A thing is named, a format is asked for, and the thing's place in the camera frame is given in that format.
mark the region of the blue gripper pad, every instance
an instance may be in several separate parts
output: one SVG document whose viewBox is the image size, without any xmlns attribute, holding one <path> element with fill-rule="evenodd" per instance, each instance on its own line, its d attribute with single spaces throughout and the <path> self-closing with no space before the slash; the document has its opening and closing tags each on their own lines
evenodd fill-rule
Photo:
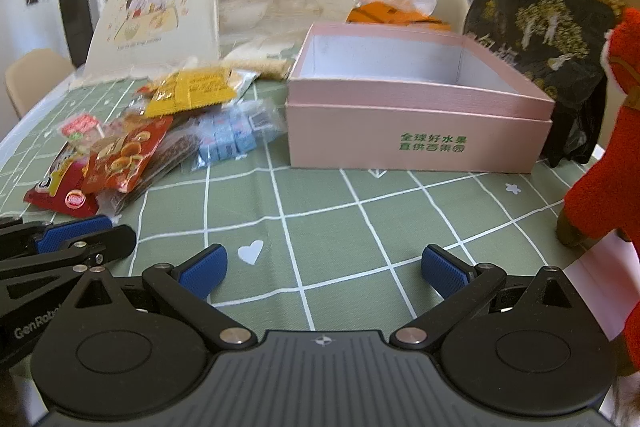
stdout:
<svg viewBox="0 0 640 427">
<path fill-rule="evenodd" d="M 53 252 L 60 249 L 60 244 L 63 241 L 68 241 L 86 233 L 107 230 L 111 227 L 111 219 L 102 215 L 76 219 L 60 225 L 50 225 L 42 234 L 42 237 L 36 240 L 36 248 L 38 253 Z"/>
<path fill-rule="evenodd" d="M 180 266 L 176 266 L 171 275 L 180 286 L 187 288 L 196 297 L 206 299 L 213 288 L 224 280 L 226 266 L 225 248 L 211 245 Z"/>
<path fill-rule="evenodd" d="M 471 282 L 469 272 L 456 266 L 452 254 L 440 249 L 433 248 L 429 245 L 422 252 L 422 278 L 426 280 L 440 294 L 443 299 L 452 296 L 455 292 Z"/>
</svg>

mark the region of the chair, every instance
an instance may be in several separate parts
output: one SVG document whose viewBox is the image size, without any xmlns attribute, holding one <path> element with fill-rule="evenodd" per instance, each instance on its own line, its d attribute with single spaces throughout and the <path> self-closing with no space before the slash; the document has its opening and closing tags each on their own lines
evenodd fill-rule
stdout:
<svg viewBox="0 0 640 427">
<path fill-rule="evenodd" d="M 449 23 L 451 31 L 462 35 L 468 11 L 469 0 L 438 0 L 431 15 Z"/>
<path fill-rule="evenodd" d="M 4 72 L 4 83 L 20 118 L 76 70 L 68 58 L 50 49 L 33 50 Z"/>
</svg>

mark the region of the yellow snack package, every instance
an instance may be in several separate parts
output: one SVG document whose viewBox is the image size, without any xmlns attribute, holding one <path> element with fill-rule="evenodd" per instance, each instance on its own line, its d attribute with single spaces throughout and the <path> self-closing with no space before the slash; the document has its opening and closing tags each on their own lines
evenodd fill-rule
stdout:
<svg viewBox="0 0 640 427">
<path fill-rule="evenodd" d="M 155 118 L 233 100 L 228 68 L 197 68 L 170 74 L 146 106 L 145 117 Z"/>
</svg>

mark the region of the red circular logo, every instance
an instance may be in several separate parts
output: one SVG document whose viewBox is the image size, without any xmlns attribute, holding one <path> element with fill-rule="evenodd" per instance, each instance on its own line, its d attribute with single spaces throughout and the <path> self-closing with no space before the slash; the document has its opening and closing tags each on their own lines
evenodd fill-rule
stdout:
<svg viewBox="0 0 640 427">
<path fill-rule="evenodd" d="M 69 208 L 80 208 L 84 205 L 86 201 L 86 196 L 82 192 L 82 190 L 70 190 L 66 194 L 65 204 Z"/>
</svg>

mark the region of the food cover tent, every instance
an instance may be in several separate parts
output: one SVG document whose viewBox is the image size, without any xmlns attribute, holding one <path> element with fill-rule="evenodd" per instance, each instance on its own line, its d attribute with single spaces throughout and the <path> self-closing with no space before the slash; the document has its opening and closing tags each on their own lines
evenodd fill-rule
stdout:
<svg viewBox="0 0 640 427">
<path fill-rule="evenodd" d="M 72 87 L 161 74 L 269 41 L 296 49 L 313 22 L 344 21 L 355 0 L 108 0 Z"/>
</svg>

